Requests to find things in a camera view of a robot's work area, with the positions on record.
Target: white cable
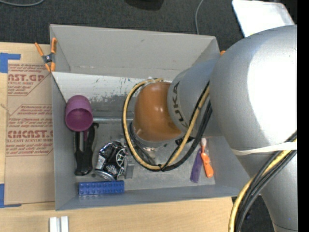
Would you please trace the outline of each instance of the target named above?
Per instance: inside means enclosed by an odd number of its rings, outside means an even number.
[[[7,2],[7,1],[0,0],[0,3],[4,3],[6,5],[11,5],[11,6],[17,6],[17,7],[30,7],[30,6],[38,5],[38,4],[42,3],[43,1],[44,0],[40,0],[38,2],[30,3],[30,4],[19,4],[19,3],[13,3],[13,2]]]
[[[233,153],[236,156],[245,156],[253,153],[265,153],[265,152],[273,152],[273,151],[281,151],[281,150],[297,150],[297,142],[285,142],[278,145],[271,145],[258,149],[250,149],[250,150],[236,150],[232,149]]]
[[[197,34],[199,34],[198,25],[197,25],[197,13],[198,13],[198,10],[199,10],[201,4],[203,3],[203,1],[204,1],[204,0],[201,0],[201,2],[199,3],[199,5],[198,5],[198,7],[197,7],[196,12],[195,12],[195,27],[196,27],[196,29],[197,29]]]

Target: blue lego brick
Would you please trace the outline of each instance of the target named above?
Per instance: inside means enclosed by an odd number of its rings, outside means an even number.
[[[78,185],[79,195],[115,194],[124,192],[125,183],[123,180],[80,182]]]

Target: yellow cable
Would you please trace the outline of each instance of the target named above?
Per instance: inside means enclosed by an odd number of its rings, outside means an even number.
[[[128,146],[133,154],[133,156],[135,157],[135,159],[139,162],[139,164],[141,164],[142,166],[148,168],[148,169],[152,169],[152,170],[160,170],[162,169],[166,163],[163,165],[163,166],[153,166],[153,165],[150,165],[148,163],[146,163],[135,151],[134,149],[134,146],[131,142],[131,139],[130,139],[130,136],[129,136],[129,132],[128,132],[128,128],[127,128],[127,123],[126,123],[126,112],[127,112],[127,107],[128,107],[128,103],[131,99],[131,96],[134,94],[134,92],[141,86],[143,86],[144,84],[147,84],[147,83],[150,83],[150,82],[159,82],[159,81],[162,81],[163,79],[162,78],[158,78],[158,79],[147,79],[147,80],[144,80],[138,84],[136,84],[132,89],[131,91],[128,93],[128,96],[126,97],[126,100],[125,100],[125,104],[124,104],[124,109],[123,109],[123,127],[124,127],[124,133],[125,133],[125,137],[126,137],[126,141],[128,143]],[[189,125],[189,128],[183,138],[183,141],[182,143],[180,144],[177,152],[175,153],[174,157],[171,159],[170,164],[172,164],[172,162],[174,162],[176,160],[176,158],[180,155],[181,151],[183,150],[185,144],[187,143],[187,140],[192,132],[192,129],[194,127],[194,124],[196,122],[196,119],[197,119],[197,116],[199,114],[199,111],[201,109],[201,107],[203,106],[206,98],[208,97],[209,95],[209,87],[206,89],[204,95],[202,96],[199,104],[198,104],[198,107],[197,109],[195,110],[194,112],[194,115],[193,115],[193,118],[191,120],[191,123]]]
[[[278,162],[282,161],[289,153],[291,152],[291,150],[283,150],[270,164],[269,166],[265,169],[265,171],[263,172],[264,176],[270,169],[272,169]],[[250,184],[252,183],[254,179],[254,176],[247,182],[247,184],[243,187],[243,189],[239,192],[233,207],[232,207],[232,211],[231,211],[231,215],[230,215],[230,220],[229,220],[229,224],[228,224],[228,231],[229,232],[234,232],[235,231],[235,219],[236,219],[236,214],[237,211],[239,209],[240,203],[243,199],[243,197],[245,196]]]

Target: purple marker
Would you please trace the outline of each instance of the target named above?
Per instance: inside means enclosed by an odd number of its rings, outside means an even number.
[[[201,169],[202,169],[203,161],[201,158],[201,148],[197,152],[197,156],[195,157],[194,164],[191,171],[190,180],[194,183],[198,182]]]

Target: purple cup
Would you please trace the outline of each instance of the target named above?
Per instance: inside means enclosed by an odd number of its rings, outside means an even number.
[[[93,122],[92,109],[87,97],[72,96],[66,105],[65,122],[72,131],[85,131]]]

